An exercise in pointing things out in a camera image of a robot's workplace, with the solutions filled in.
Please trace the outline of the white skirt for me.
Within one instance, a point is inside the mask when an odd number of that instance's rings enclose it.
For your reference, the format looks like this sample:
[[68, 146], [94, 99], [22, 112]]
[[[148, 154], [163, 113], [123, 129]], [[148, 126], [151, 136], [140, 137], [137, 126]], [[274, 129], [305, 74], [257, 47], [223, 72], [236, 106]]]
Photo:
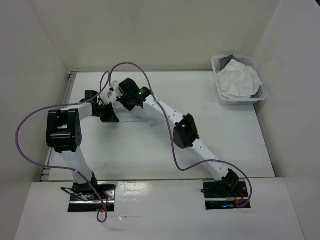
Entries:
[[250, 99], [263, 86], [251, 66], [235, 59], [217, 73], [217, 81], [221, 95], [228, 99]]
[[153, 113], [152, 110], [141, 107], [135, 107], [132, 111], [127, 110], [119, 102], [112, 104], [113, 110], [119, 124], [124, 123], [147, 123], [149, 126], [155, 126], [160, 123], [157, 113]]

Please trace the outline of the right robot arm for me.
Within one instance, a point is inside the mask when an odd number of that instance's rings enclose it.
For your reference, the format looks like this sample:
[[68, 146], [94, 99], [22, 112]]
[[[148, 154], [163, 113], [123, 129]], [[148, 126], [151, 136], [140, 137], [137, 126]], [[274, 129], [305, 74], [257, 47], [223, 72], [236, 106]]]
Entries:
[[182, 114], [161, 101], [147, 87], [138, 87], [131, 78], [111, 84], [116, 100], [128, 111], [142, 118], [160, 118], [168, 124], [171, 147], [187, 150], [199, 159], [190, 167], [180, 169], [187, 171], [203, 165], [216, 181], [217, 194], [228, 198], [237, 190], [238, 175], [228, 166], [218, 162], [217, 157], [206, 147], [199, 136], [195, 119], [191, 114]]

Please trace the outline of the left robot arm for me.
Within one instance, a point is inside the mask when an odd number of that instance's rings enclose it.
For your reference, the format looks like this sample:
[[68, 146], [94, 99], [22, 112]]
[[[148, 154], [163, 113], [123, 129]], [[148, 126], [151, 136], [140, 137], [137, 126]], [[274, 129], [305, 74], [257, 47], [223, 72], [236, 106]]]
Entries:
[[86, 90], [80, 105], [50, 110], [47, 115], [46, 143], [73, 169], [73, 189], [88, 200], [98, 197], [100, 188], [81, 150], [81, 120], [97, 117], [102, 123], [119, 123], [111, 103], [99, 104], [98, 92]]

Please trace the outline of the dark garment in basket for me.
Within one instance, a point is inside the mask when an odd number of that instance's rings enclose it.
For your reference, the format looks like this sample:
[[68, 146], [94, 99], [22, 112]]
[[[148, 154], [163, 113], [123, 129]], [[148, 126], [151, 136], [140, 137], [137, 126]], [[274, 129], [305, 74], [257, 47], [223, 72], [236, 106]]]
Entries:
[[229, 55], [222, 58], [219, 62], [220, 63], [219, 70], [222, 71], [230, 63], [231, 60], [237, 61], [237, 58], [234, 55]]

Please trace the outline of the white skirt in basket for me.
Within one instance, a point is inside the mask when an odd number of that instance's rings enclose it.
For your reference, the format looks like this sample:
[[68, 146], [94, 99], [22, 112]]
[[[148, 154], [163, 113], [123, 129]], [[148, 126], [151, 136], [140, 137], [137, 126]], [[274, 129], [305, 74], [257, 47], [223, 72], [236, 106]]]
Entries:
[[228, 99], [250, 99], [263, 86], [251, 66], [235, 59], [217, 73], [217, 81], [221, 95]]

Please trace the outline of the white plastic laundry basket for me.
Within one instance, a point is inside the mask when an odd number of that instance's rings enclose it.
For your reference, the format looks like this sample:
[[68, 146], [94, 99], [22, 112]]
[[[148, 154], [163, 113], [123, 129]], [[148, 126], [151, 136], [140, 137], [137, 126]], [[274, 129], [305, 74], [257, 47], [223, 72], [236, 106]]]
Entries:
[[[254, 104], [258, 103], [258, 102], [265, 101], [267, 99], [267, 96], [268, 96], [268, 92], [267, 92], [267, 89], [266, 89], [265, 85], [261, 86], [259, 88], [259, 90], [257, 91], [257, 93], [253, 97], [250, 97], [250, 98], [230, 99], [230, 98], [224, 97], [221, 94], [217, 73], [220, 72], [220, 67], [221, 67], [220, 61], [221, 61], [221, 59], [226, 58], [226, 57], [228, 57], [228, 55], [216, 55], [216, 56], [213, 56], [211, 58], [213, 79], [214, 79], [215, 84], [216, 84], [216, 89], [217, 89], [217, 93], [218, 93], [218, 98], [219, 98], [220, 104], [222, 106], [247, 106], [247, 105], [254, 105]], [[244, 64], [246, 66], [252, 67], [257, 72], [258, 76], [259, 77], [261, 76], [260, 73], [259, 73], [258, 65], [257, 65], [256, 61], [251, 56], [234, 55], [234, 57], [240, 63], [242, 63], [242, 64]]]

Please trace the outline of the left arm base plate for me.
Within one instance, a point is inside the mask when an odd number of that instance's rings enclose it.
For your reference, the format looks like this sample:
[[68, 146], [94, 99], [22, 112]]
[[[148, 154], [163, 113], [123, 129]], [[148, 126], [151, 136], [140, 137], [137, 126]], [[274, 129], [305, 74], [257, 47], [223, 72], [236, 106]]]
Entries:
[[108, 212], [115, 209], [116, 183], [99, 181], [95, 186], [97, 194], [87, 185], [84, 188], [76, 186], [61, 187], [64, 193], [70, 196], [68, 204], [69, 213], [97, 212], [103, 208], [102, 201], [106, 204]]

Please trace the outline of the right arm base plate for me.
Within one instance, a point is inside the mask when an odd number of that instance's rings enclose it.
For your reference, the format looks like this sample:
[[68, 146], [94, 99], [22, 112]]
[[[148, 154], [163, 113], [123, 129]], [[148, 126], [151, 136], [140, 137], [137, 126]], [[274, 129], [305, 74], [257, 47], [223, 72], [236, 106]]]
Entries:
[[223, 196], [215, 181], [204, 181], [201, 192], [204, 195], [206, 210], [239, 209], [249, 198], [245, 181], [239, 181], [229, 196]]

